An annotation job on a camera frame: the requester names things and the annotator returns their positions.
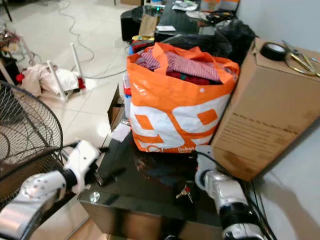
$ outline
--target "tape roll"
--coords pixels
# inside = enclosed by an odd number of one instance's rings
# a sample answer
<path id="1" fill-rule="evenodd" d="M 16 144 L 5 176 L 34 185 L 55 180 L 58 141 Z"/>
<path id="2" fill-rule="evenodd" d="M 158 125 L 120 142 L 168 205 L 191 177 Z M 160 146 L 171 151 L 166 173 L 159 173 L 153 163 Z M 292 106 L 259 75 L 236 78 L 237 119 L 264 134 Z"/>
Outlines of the tape roll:
<path id="1" fill-rule="evenodd" d="M 260 53 L 267 59 L 274 61 L 283 61 L 287 55 L 287 49 L 279 44 L 273 42 L 266 42 L 263 44 Z"/>

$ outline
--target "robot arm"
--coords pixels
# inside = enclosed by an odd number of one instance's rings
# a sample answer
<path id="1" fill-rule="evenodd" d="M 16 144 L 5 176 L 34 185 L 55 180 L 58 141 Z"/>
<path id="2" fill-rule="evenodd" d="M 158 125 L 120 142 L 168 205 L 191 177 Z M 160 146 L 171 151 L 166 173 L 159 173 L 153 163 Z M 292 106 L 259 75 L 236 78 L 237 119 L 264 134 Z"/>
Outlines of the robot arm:
<path id="1" fill-rule="evenodd" d="M 197 152 L 213 158 L 211 146 L 197 146 Z M 219 172 L 206 156 L 198 154 L 195 183 L 214 199 L 223 229 L 223 240 L 265 240 L 259 219 L 251 210 L 240 184 Z"/>
<path id="2" fill-rule="evenodd" d="M 66 190 L 79 194 L 85 189 L 86 174 L 99 155 L 89 142 L 80 141 L 62 172 L 56 170 L 27 178 L 19 194 L 0 212 L 0 239 L 28 239 L 43 213 L 63 199 Z"/>

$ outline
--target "electric fan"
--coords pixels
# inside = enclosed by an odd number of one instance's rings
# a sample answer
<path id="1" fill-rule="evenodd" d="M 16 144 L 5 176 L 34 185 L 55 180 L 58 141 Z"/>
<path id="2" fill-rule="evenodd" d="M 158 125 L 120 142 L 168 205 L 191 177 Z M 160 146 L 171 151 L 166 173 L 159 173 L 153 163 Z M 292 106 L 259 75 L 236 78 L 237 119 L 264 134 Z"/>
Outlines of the electric fan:
<path id="1" fill-rule="evenodd" d="M 25 179 L 61 166 L 62 147 L 55 114 L 29 92 L 0 81 L 0 210 Z"/>

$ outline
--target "black glass table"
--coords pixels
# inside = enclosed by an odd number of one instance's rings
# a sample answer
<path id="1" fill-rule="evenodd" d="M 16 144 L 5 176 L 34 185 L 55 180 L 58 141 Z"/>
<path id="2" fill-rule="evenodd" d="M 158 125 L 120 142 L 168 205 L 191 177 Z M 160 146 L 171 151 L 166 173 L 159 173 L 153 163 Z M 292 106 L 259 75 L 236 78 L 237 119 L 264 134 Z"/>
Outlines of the black glass table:
<path id="1" fill-rule="evenodd" d="M 139 151 L 130 133 L 123 142 L 111 140 L 98 170 L 102 177 L 119 175 L 104 187 L 94 183 L 78 199 L 103 233 L 137 240 L 221 239 L 214 201 L 194 185 L 196 167 L 189 154 Z M 194 204 L 186 196 L 176 199 L 185 183 Z"/>
<path id="2" fill-rule="evenodd" d="M 161 15 L 158 26 L 174 26 L 176 31 L 158 31 L 155 30 L 154 37 L 156 42 L 161 42 L 169 37 L 178 34 L 201 34 L 213 35 L 215 28 L 212 24 L 202 19 L 189 17 L 185 11 L 172 9 L 175 0 L 167 0 L 165 8 Z M 200 8 L 200 0 L 195 1 L 198 4 L 196 11 Z"/>

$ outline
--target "decathlon bag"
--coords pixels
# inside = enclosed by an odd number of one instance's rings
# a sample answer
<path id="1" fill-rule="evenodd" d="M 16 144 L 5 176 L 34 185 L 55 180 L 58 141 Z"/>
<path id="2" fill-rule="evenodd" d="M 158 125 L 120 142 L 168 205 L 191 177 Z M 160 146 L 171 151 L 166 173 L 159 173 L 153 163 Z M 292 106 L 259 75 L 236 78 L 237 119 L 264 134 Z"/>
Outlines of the decathlon bag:
<path id="1" fill-rule="evenodd" d="M 153 57 L 160 68 L 148 70 L 138 64 L 138 53 L 127 57 L 131 86 L 130 120 L 135 144 L 141 151 L 188 153 L 208 144 L 236 84 L 239 65 L 214 57 L 199 47 L 190 50 L 156 43 Z M 166 52 L 185 59 L 212 62 L 221 85 L 196 85 L 167 76 Z"/>

